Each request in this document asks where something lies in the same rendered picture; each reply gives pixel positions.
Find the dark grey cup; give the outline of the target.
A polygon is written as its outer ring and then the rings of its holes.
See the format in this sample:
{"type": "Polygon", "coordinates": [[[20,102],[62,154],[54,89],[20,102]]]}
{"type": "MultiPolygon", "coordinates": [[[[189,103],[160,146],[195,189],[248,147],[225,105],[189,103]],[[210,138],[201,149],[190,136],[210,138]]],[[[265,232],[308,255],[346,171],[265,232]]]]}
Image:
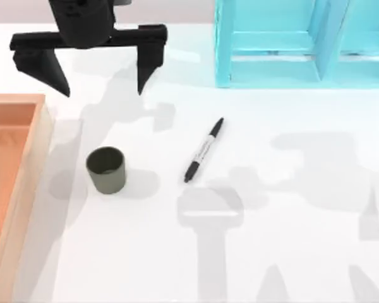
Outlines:
{"type": "Polygon", "coordinates": [[[113,146],[93,150],[86,159],[86,168],[98,192],[118,193],[126,184],[124,154],[113,146]]]}

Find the black marker pen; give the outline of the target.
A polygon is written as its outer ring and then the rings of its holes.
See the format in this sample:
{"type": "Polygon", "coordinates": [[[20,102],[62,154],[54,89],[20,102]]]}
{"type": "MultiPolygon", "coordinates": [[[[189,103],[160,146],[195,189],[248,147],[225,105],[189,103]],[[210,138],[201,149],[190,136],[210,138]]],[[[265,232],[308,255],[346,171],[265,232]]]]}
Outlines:
{"type": "Polygon", "coordinates": [[[206,140],[202,143],[200,149],[195,154],[193,160],[191,161],[189,167],[187,168],[187,170],[184,174],[184,182],[185,183],[188,183],[189,181],[191,181],[194,178],[194,176],[196,175],[196,172],[199,169],[204,158],[206,157],[208,151],[210,150],[212,143],[217,138],[217,135],[219,134],[223,123],[224,123],[224,118],[221,117],[215,123],[215,125],[213,126],[213,128],[209,132],[206,140]]]}

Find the light blue rack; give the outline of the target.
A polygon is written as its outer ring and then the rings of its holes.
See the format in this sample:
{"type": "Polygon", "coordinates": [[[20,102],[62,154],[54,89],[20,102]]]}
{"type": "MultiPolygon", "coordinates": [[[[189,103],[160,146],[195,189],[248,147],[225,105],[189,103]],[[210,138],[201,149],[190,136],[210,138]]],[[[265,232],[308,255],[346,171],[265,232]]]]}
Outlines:
{"type": "Polygon", "coordinates": [[[379,0],[215,0],[222,88],[379,88],[379,0]]]}

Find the salmon shallow box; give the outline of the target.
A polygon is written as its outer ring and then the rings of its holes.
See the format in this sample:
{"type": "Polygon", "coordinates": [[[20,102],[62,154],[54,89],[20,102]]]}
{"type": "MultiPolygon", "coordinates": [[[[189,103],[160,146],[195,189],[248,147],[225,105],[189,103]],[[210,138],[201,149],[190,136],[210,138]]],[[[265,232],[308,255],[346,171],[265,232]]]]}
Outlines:
{"type": "Polygon", "coordinates": [[[0,93],[0,303],[11,303],[53,121],[38,93],[0,93]]]}

